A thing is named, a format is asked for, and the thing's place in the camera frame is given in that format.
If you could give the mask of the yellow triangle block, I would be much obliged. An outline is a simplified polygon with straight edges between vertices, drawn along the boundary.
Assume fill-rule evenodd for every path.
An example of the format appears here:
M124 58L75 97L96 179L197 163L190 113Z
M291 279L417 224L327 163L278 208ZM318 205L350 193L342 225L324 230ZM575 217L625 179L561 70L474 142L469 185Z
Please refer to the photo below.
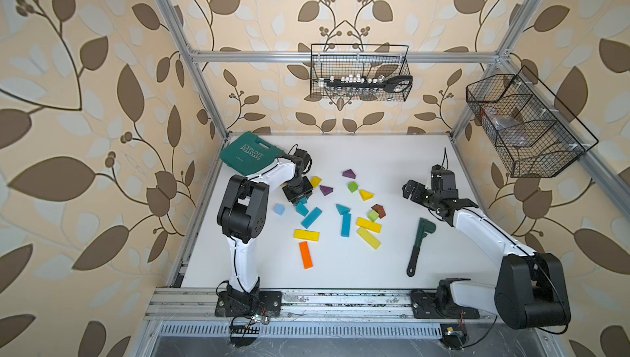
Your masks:
M311 185L313 188L317 188L321 184L322 180L319 177L312 177Z
M369 191L360 190L359 194L363 201L371 200L374 197L374 194Z

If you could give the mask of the teal trapezoid block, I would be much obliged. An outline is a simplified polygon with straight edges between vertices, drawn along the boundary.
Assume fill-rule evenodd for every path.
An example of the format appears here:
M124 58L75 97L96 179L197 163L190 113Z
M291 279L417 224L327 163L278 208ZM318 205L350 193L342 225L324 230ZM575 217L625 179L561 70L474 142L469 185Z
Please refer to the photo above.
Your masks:
M309 213L309 210L306 208L306 206L302 202L299 202L295 206L295 209L303 217L306 217L308 215L308 213Z

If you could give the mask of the purple triangle block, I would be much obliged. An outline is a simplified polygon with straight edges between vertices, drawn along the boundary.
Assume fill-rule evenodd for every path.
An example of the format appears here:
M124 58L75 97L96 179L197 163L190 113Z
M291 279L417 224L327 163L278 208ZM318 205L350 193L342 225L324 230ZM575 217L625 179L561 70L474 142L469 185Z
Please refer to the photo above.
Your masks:
M350 179L355 179L356 178L356 174L354 173L354 171L352 169L347 169L342 173L342 176L345 178L350 178Z
M332 187L329 187L329 186L320 185L319 188L320 188L320 191L323 193L324 196L328 196L329 194L333 193L333 191L334 191L334 189Z

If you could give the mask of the light blue cube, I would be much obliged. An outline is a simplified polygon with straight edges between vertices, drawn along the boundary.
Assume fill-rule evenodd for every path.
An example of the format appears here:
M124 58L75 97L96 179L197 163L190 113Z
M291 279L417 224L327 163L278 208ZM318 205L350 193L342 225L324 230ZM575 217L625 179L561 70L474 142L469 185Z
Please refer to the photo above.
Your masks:
M278 216L282 216L285 213L285 206L283 206L282 204L276 204L273 211Z

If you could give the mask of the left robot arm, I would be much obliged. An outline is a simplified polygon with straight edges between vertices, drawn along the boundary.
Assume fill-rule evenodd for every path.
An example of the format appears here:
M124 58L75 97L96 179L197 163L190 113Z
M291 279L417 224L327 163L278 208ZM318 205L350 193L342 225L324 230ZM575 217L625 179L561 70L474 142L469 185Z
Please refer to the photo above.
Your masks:
M255 239L267 219L270 192L282 188L286 199L297 206L313 194L306 177L313 160L300 148L292 153L265 154L252 151L252 159L239 155L226 165L237 171L227 183L217 222L231 246L231 290L251 296L259 286L254 260Z

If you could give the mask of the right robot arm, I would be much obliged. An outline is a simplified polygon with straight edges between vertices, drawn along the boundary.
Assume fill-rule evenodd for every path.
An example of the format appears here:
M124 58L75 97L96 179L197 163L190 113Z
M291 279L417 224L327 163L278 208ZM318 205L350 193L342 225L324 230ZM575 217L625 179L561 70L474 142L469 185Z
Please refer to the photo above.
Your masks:
M564 269L553 254L524 245L477 212L477 204L459 197L455 175L437 164L431 185L409 180L402 196L420 204L437 220L466 235L497 266L492 284L446 278L434 297L436 312L460 316L466 309L494 314L511 329L569 326L571 311Z

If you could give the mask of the teal long block diagonal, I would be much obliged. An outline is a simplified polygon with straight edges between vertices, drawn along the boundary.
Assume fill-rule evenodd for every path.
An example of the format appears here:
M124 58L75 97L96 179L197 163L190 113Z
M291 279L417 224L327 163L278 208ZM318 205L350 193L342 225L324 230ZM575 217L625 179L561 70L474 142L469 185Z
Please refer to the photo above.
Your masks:
M318 218L322 215L322 213L323 213L323 211L321 211L321 209L319 209L319 208L315 208L315 209L311 210L306 215L306 217L302 221L301 225L305 229L309 229L318 220Z

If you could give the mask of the teal triangle block centre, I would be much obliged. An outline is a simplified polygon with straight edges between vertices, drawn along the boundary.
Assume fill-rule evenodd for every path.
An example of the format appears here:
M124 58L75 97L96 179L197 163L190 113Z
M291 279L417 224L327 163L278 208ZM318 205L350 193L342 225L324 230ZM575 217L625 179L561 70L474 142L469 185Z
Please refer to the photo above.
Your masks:
M337 204L336 205L336 209L337 209L339 215L345 215L345 214L349 214L350 213L350 208L348 208L348 207L346 207L344 205L341 205L341 204Z

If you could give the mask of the yellow rectangular block left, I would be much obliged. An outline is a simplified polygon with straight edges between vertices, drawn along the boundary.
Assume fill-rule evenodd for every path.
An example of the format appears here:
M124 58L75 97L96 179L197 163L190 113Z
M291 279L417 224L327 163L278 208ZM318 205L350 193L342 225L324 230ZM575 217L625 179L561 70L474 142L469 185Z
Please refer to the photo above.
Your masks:
M320 238L319 232L311 232L309 230L296 229L294 232L295 239L307 241L307 242L318 242Z

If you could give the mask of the green cube upper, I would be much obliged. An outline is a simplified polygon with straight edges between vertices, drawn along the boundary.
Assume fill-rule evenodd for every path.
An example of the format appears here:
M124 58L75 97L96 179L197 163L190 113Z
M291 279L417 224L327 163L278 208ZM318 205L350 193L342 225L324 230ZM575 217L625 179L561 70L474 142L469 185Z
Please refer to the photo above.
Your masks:
M359 189L359 186L355 181L352 181L348 184L348 189L350 192L354 193Z

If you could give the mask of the teal long block upright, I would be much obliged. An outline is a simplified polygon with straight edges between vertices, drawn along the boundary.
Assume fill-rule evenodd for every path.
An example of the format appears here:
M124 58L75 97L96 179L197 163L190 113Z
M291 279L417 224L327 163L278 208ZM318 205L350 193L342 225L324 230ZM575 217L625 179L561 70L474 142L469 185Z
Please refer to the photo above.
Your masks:
M346 213L342 215L342 226L341 226L341 236L349 237L350 234L350 226L351 226L351 214Z

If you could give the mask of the brown block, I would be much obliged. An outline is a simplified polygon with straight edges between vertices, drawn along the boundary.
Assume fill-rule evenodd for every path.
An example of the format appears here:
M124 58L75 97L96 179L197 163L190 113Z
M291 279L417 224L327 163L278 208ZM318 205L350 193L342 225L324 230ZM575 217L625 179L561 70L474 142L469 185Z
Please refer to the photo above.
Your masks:
M374 204L372 209L378 213L380 219L383 219L387 215L384 207L380 204Z

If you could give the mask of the green plastic tool case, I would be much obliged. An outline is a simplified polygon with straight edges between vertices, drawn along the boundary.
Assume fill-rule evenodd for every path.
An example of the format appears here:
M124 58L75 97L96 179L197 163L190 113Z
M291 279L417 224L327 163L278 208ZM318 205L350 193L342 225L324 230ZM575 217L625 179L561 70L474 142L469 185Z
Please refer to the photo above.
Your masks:
M253 132L239 136L220 153L220 159L242 176L257 175L269 167L284 151Z

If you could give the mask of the yellow rectangular block right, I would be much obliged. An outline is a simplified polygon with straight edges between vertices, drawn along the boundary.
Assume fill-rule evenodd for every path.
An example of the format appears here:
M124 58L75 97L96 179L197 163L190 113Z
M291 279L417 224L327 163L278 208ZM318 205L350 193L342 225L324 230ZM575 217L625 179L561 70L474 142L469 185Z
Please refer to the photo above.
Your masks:
M376 234L379 234L382 231L381 224L363 218L357 218L356 225Z

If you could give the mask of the light green cube lower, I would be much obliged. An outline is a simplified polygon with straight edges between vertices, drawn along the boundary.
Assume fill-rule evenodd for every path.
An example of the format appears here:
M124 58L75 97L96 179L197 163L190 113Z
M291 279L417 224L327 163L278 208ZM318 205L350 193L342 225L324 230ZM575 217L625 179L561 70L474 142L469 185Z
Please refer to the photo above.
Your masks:
M371 222L376 222L377 219L380 219L379 217L379 213L376 212L375 210L372 210L369 215L368 218L370 219Z

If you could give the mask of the orange rectangular block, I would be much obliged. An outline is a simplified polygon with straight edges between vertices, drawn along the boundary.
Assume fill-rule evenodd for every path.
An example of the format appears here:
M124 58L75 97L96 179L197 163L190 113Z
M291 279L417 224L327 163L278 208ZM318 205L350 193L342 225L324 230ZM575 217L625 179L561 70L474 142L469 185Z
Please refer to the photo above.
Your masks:
M308 242L306 241L300 242L299 247L300 247L300 255L303 261L304 269L307 270L307 269L313 268L313 260L310 254Z

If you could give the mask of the lime yellow rectangular block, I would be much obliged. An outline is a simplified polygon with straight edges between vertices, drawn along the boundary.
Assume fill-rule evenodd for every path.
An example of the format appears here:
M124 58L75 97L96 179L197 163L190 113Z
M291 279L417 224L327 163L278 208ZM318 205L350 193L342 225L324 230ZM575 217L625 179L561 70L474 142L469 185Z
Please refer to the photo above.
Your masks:
M375 237L372 232L369 232L366 228L360 227L357 230L357 234L374 250L378 250L382 244L382 242L380 242L377 237Z

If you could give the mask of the plastic bag in basket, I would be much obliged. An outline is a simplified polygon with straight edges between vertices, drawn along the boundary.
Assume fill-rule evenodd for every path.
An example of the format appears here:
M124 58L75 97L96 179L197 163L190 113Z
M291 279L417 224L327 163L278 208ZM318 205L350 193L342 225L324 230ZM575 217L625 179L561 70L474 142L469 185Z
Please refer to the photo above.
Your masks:
M485 108L485 115L490 127L490 139L498 146L528 147L525 125L516 118L499 114L497 109Z

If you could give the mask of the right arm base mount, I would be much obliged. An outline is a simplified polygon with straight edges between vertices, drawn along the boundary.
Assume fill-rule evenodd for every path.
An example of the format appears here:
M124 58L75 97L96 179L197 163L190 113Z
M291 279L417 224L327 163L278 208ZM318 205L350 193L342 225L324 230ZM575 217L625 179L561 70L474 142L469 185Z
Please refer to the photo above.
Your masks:
M477 309L457 305L445 286L434 291L415 289L409 297L415 319L480 319Z

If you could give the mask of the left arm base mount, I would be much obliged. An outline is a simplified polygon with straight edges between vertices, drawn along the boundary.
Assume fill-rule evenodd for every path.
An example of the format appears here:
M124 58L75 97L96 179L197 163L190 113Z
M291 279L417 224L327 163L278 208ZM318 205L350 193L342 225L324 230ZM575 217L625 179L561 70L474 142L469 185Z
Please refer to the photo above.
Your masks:
M278 317L282 309L282 293L280 291L260 291L254 288L251 293L237 291L228 287L220 291L215 308L215 316L219 318L267 316Z

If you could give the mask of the socket set rail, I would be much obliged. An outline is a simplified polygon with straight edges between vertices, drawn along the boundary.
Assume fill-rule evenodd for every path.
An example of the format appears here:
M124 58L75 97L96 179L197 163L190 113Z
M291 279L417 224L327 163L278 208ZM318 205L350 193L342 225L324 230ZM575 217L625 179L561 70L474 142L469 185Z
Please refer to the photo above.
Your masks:
M411 76L394 76L389 79L359 77L351 79L349 76L337 80L317 79L314 82L316 89L323 89L337 94L379 93L399 94L410 90L413 86Z

